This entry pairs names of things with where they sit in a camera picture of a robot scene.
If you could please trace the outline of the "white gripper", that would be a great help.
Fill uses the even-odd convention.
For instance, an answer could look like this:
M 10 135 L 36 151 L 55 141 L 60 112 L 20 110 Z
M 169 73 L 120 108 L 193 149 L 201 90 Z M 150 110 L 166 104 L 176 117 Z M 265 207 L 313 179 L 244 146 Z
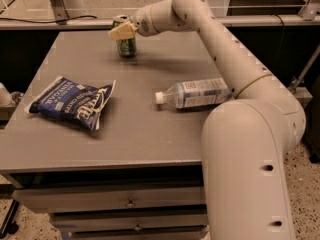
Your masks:
M 109 31 L 109 36 L 112 40 L 126 40 L 135 37 L 138 32 L 141 36 L 148 37 L 154 34 L 150 18 L 150 7 L 143 7 L 138 9 L 132 16 L 131 22 L 121 23 Z

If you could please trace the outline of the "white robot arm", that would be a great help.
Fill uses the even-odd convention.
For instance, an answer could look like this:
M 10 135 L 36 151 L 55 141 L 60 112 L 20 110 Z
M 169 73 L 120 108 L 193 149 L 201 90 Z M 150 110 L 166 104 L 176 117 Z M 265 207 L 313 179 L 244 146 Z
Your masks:
M 113 28 L 114 40 L 195 31 L 232 92 L 205 120 L 201 160 L 211 240 L 296 240 L 284 155 L 301 140 L 295 96 L 213 14 L 208 0 L 164 0 Z

